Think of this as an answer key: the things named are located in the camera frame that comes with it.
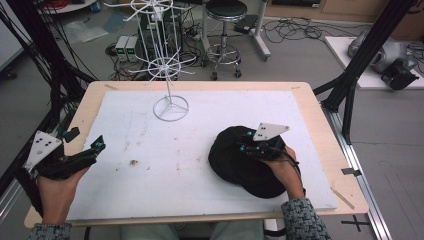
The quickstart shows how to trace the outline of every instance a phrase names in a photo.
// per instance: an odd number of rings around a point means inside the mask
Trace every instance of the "patterned sleeve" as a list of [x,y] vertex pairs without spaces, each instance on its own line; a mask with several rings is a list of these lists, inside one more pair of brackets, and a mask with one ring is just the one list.
[[293,199],[281,205],[287,239],[331,239],[325,224],[308,198]]
[[71,226],[69,223],[63,225],[35,224],[28,240],[69,240]]

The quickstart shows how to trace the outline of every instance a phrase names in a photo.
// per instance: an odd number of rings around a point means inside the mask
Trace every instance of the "floor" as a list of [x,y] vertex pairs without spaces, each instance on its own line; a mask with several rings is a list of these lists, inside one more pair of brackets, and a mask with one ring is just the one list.
[[[107,80],[113,71],[113,63],[105,49],[116,42],[120,35],[136,33],[135,22],[121,22],[125,12],[103,8],[100,13],[84,9],[72,14],[63,14],[66,24],[75,20],[88,20],[88,27],[102,26],[109,34],[91,42],[77,42],[72,48],[97,78]],[[211,22],[215,29],[210,41],[218,42],[221,25]],[[359,34],[367,26],[345,28]],[[333,35],[343,33],[326,28]],[[230,31],[229,35],[238,35]],[[275,31],[269,32],[272,41],[281,37]],[[330,49],[322,42],[312,39],[284,40],[271,43],[264,41],[272,56],[266,61],[260,56],[250,36],[231,37],[229,41],[241,51],[241,78],[234,77],[232,67],[219,69],[218,81],[302,81],[312,88],[334,79],[343,71]],[[62,49],[62,40],[57,42]],[[202,68],[197,62],[185,70],[194,74],[181,74],[179,81],[210,81],[212,67]],[[17,73],[16,79],[0,78],[0,148],[3,156],[0,173],[10,165],[19,150],[28,140],[36,126],[49,110],[49,88],[43,81],[32,61],[25,55],[16,59],[11,67]],[[317,96],[326,98],[328,93]],[[393,239],[424,239],[424,94],[423,90],[366,91],[357,90],[353,110],[351,140],[364,169],[372,192],[379,204],[383,217]],[[29,230],[23,226],[23,219],[30,204],[23,194],[7,218],[0,225],[0,236],[8,239],[24,239]],[[366,216],[356,216],[360,222],[367,222]],[[323,217],[333,239],[375,239],[368,225],[357,227],[342,224],[354,221],[353,216]],[[82,239],[84,228],[74,228],[71,239]],[[181,236],[205,236],[212,231],[208,224],[188,224],[180,231]],[[92,239],[119,239],[119,227],[93,227]]]

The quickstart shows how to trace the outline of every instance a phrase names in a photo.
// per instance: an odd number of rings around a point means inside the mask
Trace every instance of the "wire stand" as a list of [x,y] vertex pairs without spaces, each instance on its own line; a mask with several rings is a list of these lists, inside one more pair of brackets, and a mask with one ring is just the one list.
[[[173,6],[172,0],[132,0],[127,4],[117,4],[109,5],[108,7],[120,7],[120,6],[131,6],[134,10],[134,14],[129,18],[124,19],[124,21],[130,21],[132,18],[136,17],[138,22],[138,28],[140,32],[140,38],[142,42],[142,47],[144,47],[145,59],[136,56],[137,59],[147,63],[147,68],[139,71],[129,71],[132,73],[147,72],[151,76],[149,82],[161,79],[166,81],[168,94],[159,99],[153,106],[153,112],[157,118],[163,121],[172,122],[182,119],[188,114],[189,105],[186,99],[180,96],[172,95],[170,90],[170,84],[172,85],[172,79],[177,79],[181,72],[193,74],[191,72],[181,70],[181,64],[186,62],[191,62],[194,60],[189,59],[183,62],[179,60],[180,48],[178,46],[177,40],[177,30],[174,17],[174,8],[180,10],[187,10],[186,8],[179,8]],[[163,23],[163,13],[170,10],[172,13],[173,21],[173,44],[176,46],[177,51],[171,55],[168,51],[169,40],[171,39],[165,35],[165,27]],[[143,36],[143,31],[140,26],[140,19],[138,14],[146,14],[150,29],[151,43],[154,47],[154,59],[150,59],[146,44],[146,39]]]

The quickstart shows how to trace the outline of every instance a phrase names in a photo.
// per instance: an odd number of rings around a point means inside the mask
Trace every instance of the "stool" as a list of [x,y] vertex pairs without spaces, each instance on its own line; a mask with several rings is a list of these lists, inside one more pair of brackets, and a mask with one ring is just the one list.
[[241,77],[239,64],[241,62],[240,52],[234,46],[227,44],[227,22],[235,22],[243,19],[247,13],[246,4],[238,0],[211,0],[206,3],[207,15],[215,20],[222,21],[221,44],[212,45],[208,48],[202,60],[202,66],[207,65],[207,61],[215,63],[212,72],[212,80],[218,79],[216,69],[218,64],[234,64],[236,67],[235,76]]

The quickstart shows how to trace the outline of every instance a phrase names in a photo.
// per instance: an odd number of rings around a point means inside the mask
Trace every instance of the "box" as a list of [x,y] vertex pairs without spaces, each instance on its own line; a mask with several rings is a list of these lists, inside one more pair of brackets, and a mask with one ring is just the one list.
[[424,1],[417,3],[409,9],[408,14],[399,23],[392,33],[396,40],[423,40],[424,38]]

